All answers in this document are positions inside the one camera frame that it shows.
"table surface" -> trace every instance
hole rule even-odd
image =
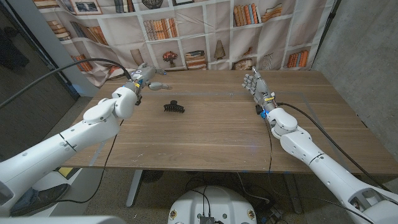
[[[198,70],[170,72],[153,82],[172,90],[142,91],[142,103],[124,120],[106,167],[267,172],[270,141],[265,122],[256,114],[252,96],[241,86],[251,71]],[[318,121],[327,133],[370,174],[398,174],[398,163],[365,127],[327,79],[316,71],[261,71],[278,102],[290,103]],[[108,81],[84,109],[110,98],[125,78]],[[185,112],[164,112],[177,100]],[[329,140],[295,110],[284,107],[306,129],[314,143],[352,173],[359,169],[331,146]],[[273,172],[309,173],[301,161],[272,139]],[[67,167],[103,167],[113,138],[91,146],[66,161]]]

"bookshelf backdrop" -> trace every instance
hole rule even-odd
[[[147,62],[166,70],[253,65],[263,70],[308,70],[333,6],[333,0],[34,3],[74,60],[103,57],[128,68]],[[165,58],[166,53],[173,57]],[[79,69],[97,86],[109,77],[103,63],[89,62]]]

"white robot body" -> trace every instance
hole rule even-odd
[[[195,190],[203,193],[205,186]],[[168,224],[200,223],[203,215],[203,195],[189,191],[174,202],[169,213]],[[215,221],[230,224],[256,224],[256,216],[252,205],[240,194],[231,189],[219,186],[208,186],[205,190],[210,203],[211,217]],[[208,217],[209,206],[205,199],[205,216]]]

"book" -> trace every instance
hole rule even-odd
[[[204,53],[205,53],[204,50],[196,50],[193,52],[185,53],[185,56],[194,56],[194,55],[200,55],[200,54],[204,54]]]
[[[244,6],[244,14],[246,15],[246,24],[251,24],[248,6]]]
[[[70,24],[72,25],[73,29],[75,30],[76,34],[78,37],[86,37],[87,36],[83,33],[83,31],[81,30],[81,28],[77,25],[76,22],[70,21]]]
[[[163,36],[162,36],[162,33],[161,33],[161,30],[160,30],[160,22],[159,21],[155,21],[155,24],[156,24],[156,29],[157,29],[157,35],[158,35],[158,39],[159,40],[163,40]]]
[[[244,6],[241,6],[241,9],[242,9],[243,23],[244,23],[244,25],[247,25],[248,22],[246,20],[246,13],[244,11]]]
[[[70,56],[70,57],[72,58],[72,60],[73,60],[74,62],[77,62],[76,57],[74,57],[74,56]],[[80,70],[81,72],[84,71],[83,67],[82,67],[80,64],[77,64],[76,66],[79,68],[79,70]]]
[[[201,68],[206,68],[206,64],[194,65],[194,66],[189,67],[188,69],[201,69]]]
[[[52,25],[52,26],[50,26],[50,28],[51,28],[52,30],[61,29],[61,28],[63,28],[63,25],[62,25],[62,24]]]
[[[239,21],[238,7],[236,6],[234,6],[234,18],[236,26],[241,26],[241,23]]]
[[[123,0],[118,0],[118,6],[119,6],[119,12],[120,12],[120,13],[124,12],[124,9],[123,9]]]
[[[98,37],[98,40],[101,44],[107,45],[108,43],[105,41],[104,34],[102,33],[101,27],[93,27],[95,34]]]
[[[253,11],[252,11],[251,5],[248,5],[248,9],[249,9],[249,15],[250,15],[250,23],[254,24],[254,17],[253,17]]]
[[[68,32],[68,31],[66,30],[66,28],[61,28],[61,29],[53,30],[53,32],[54,32],[54,34],[61,34],[63,32]]]
[[[187,61],[189,61],[189,60],[193,60],[193,59],[195,59],[195,60],[199,60],[199,59],[204,59],[205,58],[205,56],[204,56],[205,54],[200,54],[200,55],[195,55],[195,56],[185,56],[186,58],[187,58]]]
[[[176,6],[179,6],[179,5],[182,5],[182,4],[193,3],[192,0],[174,0],[174,1],[175,1],[175,5]]]
[[[253,66],[253,60],[251,58],[244,58],[235,62],[232,66],[233,70],[250,70]]]
[[[175,28],[175,35],[177,37],[180,36],[180,33],[178,32],[178,24],[177,24],[177,20],[174,19],[174,28]]]
[[[154,40],[158,40],[157,35],[156,35],[156,31],[155,31],[154,21],[149,21],[149,25],[150,25],[150,32],[152,33],[152,36],[154,37]]]
[[[170,37],[169,37],[169,32],[167,31],[166,20],[161,19],[160,21],[162,23],[162,30],[163,30],[164,38],[169,39]]]
[[[299,66],[299,63],[300,63],[300,57],[301,57],[301,53],[298,53],[298,55],[297,55],[297,61],[296,61],[296,65],[295,65],[295,67],[298,67],[298,66]]]
[[[145,31],[147,32],[148,40],[152,40],[151,33],[149,31],[148,21],[144,21]]]
[[[162,20],[159,21],[159,26],[160,26],[160,33],[162,34],[162,39],[166,39],[166,34],[165,34],[165,29],[163,27]]]
[[[113,0],[113,1],[114,1],[114,8],[116,10],[116,13],[120,13],[119,0]]]
[[[36,6],[37,9],[49,9],[53,7],[60,7],[59,5],[53,5],[53,6]]]
[[[49,24],[49,26],[58,25],[58,21],[47,21],[47,23]]]
[[[294,60],[293,60],[293,65],[292,67],[296,67],[296,63],[297,63],[297,57],[299,56],[298,53],[294,54]]]
[[[123,12],[129,12],[129,6],[127,5],[127,0],[123,0]]]
[[[303,62],[302,62],[301,67],[307,66],[307,60],[308,60],[308,51],[307,51],[307,50],[304,50],[304,53],[303,53]]]
[[[35,5],[40,7],[40,6],[58,6],[57,1],[51,0],[51,1],[34,1]]]
[[[90,30],[91,34],[93,34],[94,38],[97,40],[98,43],[104,44],[101,40],[100,35],[98,35],[97,32],[95,32],[94,27],[88,27],[88,29]]]
[[[170,19],[166,19],[166,30],[167,30],[167,32],[169,33],[169,38],[172,38],[173,37],[173,33],[172,33],[172,30],[171,30],[171,27],[170,27]]]
[[[300,61],[298,62],[298,66],[299,66],[299,67],[302,67],[303,58],[304,58],[304,51],[301,51]]]
[[[83,57],[81,55],[75,57],[76,61],[80,61],[82,58]],[[86,71],[86,67],[85,67],[85,65],[83,63],[79,63],[78,65],[81,67],[81,71],[82,72]]]
[[[287,61],[286,67],[290,68],[292,59],[293,59],[293,55],[289,55],[289,60]]]
[[[107,45],[107,41],[105,39],[104,34],[102,33],[101,27],[94,27],[95,32],[99,35],[99,37],[101,38],[102,42],[104,43],[104,45]]]
[[[132,0],[127,0],[127,4],[129,5],[129,12],[135,12]]]
[[[243,22],[242,7],[237,6],[236,8],[238,9],[239,23],[241,24],[241,26],[243,26],[244,22]]]
[[[206,65],[206,62],[205,62],[205,60],[203,59],[203,61],[201,61],[201,62],[187,63],[187,67],[188,67],[188,68],[193,67],[193,66],[197,66],[197,65]]]
[[[70,35],[69,32],[64,32],[64,33],[61,33],[61,34],[55,34],[55,36],[56,36],[57,38],[67,37],[67,36],[69,36],[69,35]]]
[[[70,39],[71,39],[70,36],[58,38],[58,40],[60,41],[70,40]]]
[[[279,3],[275,7],[266,10],[266,13],[261,17],[261,22],[267,22],[269,19],[280,16],[281,14],[282,3]]]
[[[204,56],[200,56],[203,58],[195,58],[194,60],[187,60],[187,63],[195,63],[195,62],[204,62],[205,61],[205,57]]]
[[[261,23],[261,16],[260,16],[260,11],[259,8],[256,6],[256,14],[257,14],[257,21],[258,23]]]
[[[170,26],[170,31],[172,32],[172,37],[176,37],[175,31],[174,31],[174,19],[171,18],[169,19],[169,26]]]
[[[254,20],[254,23],[255,23],[255,24],[259,23],[258,20],[257,20],[256,5],[255,5],[254,3],[251,4],[251,11],[252,11],[252,13],[253,13],[253,20]]]

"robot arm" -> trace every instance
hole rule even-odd
[[[141,90],[146,85],[151,90],[171,89],[162,83],[151,88],[153,83],[149,80],[155,73],[165,75],[163,70],[143,63],[131,74],[131,80],[112,93],[111,99],[102,99],[87,110],[83,121],[1,162],[0,210],[9,211],[27,189],[77,152],[115,136],[120,130],[118,118],[132,116],[133,107],[141,100]]]
[[[246,75],[242,84],[258,103],[256,111],[271,125],[272,135],[280,139],[282,148],[304,162],[342,206],[349,208],[374,223],[396,223],[398,220],[398,195],[358,180],[344,167],[326,155],[312,142],[311,135],[297,125],[297,120],[275,103],[271,93],[253,67],[254,76]],[[348,212],[355,223],[369,223]]]

